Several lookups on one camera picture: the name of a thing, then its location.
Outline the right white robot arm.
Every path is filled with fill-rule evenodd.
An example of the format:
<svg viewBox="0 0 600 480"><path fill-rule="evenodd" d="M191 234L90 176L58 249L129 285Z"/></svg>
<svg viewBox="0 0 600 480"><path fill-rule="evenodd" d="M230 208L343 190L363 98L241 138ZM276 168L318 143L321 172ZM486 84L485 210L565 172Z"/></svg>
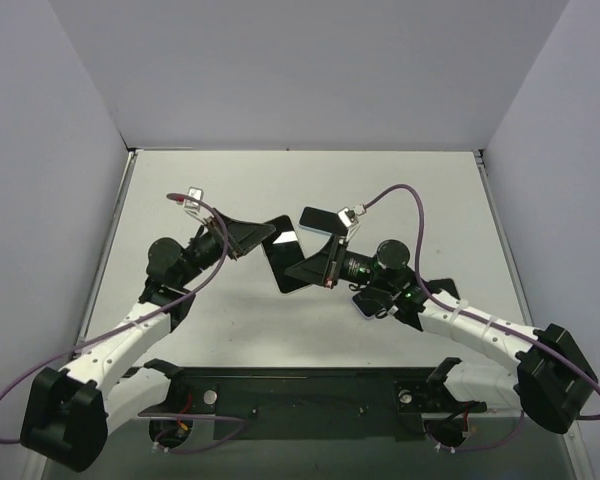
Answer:
<svg viewBox="0 0 600 480"><path fill-rule="evenodd" d="M284 272L324 288L344 280L365 317L392 316L489 359L487 365L444 360L426 380L433 406L448 409L476 402L490 409L520 410L544 429L566 433L596 382L573 337L556 325L538 330L472 308L459 299L454 283L419 281L409 259L408 248L397 240L382 242L367 257L331 237L319 252Z"/></svg>

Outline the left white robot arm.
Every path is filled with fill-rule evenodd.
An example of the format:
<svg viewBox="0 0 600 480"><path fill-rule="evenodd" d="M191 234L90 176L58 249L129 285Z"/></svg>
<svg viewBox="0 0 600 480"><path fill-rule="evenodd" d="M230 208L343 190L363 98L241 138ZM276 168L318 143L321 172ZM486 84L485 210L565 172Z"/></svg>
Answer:
<svg viewBox="0 0 600 480"><path fill-rule="evenodd" d="M100 455L111 433L157 405L172 412L186 397L181 367L153 359L135 365L189 314L196 293L187 284L206 269L250 253L275 228L231 219L217 211L201 222L187 246L163 237L148 250L147 279L138 301L114 329L86 342L80 355L34 377L20 444L73 471Z"/></svg>

